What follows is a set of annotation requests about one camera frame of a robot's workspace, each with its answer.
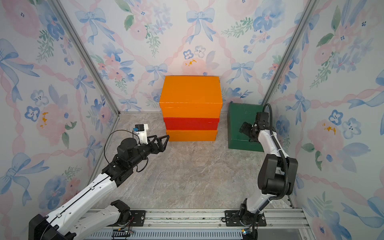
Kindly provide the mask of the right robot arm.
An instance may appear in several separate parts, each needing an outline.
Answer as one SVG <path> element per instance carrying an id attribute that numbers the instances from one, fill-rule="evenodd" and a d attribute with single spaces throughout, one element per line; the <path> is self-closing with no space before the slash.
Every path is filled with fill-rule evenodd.
<path id="1" fill-rule="evenodd" d="M 253 124 L 244 122 L 240 128 L 251 141 L 260 143 L 265 153 L 258 175 L 259 190 L 241 205 L 239 218 L 244 226 L 255 224 L 271 201 L 290 195 L 295 185 L 298 161 L 283 150 L 270 120 L 269 113 L 258 112 Z"/>

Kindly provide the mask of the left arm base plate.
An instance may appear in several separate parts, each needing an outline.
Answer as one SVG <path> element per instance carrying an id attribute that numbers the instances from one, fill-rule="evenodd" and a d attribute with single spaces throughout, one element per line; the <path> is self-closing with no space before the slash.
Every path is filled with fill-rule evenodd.
<path id="1" fill-rule="evenodd" d="M 146 219 L 145 210 L 130 210 L 120 214 L 117 222 L 113 224 L 116 227 L 143 227 Z"/>

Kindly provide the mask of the green shoebox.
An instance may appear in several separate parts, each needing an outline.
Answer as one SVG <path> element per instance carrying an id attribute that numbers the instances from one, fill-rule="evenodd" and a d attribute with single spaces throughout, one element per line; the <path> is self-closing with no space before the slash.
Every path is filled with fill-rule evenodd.
<path id="1" fill-rule="evenodd" d="M 228 108 L 228 148 L 263 152 L 259 142 L 250 140 L 249 134 L 258 112 L 263 110 L 261 105 L 230 103 Z"/>

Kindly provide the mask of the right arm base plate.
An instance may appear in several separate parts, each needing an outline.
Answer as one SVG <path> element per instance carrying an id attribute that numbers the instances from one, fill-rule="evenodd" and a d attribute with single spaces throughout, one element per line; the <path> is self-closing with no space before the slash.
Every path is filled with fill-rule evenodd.
<path id="1" fill-rule="evenodd" d="M 245 213 L 240 214 L 240 211 L 226 210 L 225 216 L 221 218 L 221 221 L 226 224 L 227 227 L 246 227 L 249 228 L 254 223 L 254 214 Z M 264 214 L 259 214 L 256 218 L 256 227 L 266 227 L 266 217 Z"/>

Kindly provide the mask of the red shoebox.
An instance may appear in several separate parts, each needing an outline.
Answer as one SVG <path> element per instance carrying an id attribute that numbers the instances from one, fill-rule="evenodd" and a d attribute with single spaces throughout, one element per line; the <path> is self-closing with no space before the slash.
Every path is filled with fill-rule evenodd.
<path id="1" fill-rule="evenodd" d="M 217 130 L 219 118 L 164 118 L 167 130 Z"/>

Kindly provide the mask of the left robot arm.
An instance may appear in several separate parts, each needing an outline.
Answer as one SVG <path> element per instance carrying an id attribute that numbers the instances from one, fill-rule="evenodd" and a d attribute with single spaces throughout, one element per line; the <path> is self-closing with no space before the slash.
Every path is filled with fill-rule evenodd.
<path id="1" fill-rule="evenodd" d="M 30 240 L 83 240 L 110 225 L 122 228 L 134 220 L 130 207 L 121 200 L 84 218 L 84 214 L 100 199 L 116 190 L 133 173 L 134 168 L 148 160 L 149 155 L 166 150 L 170 137 L 149 136 L 145 141 L 122 140 L 113 160 L 82 191 L 46 216 L 36 215 L 29 222 Z"/>

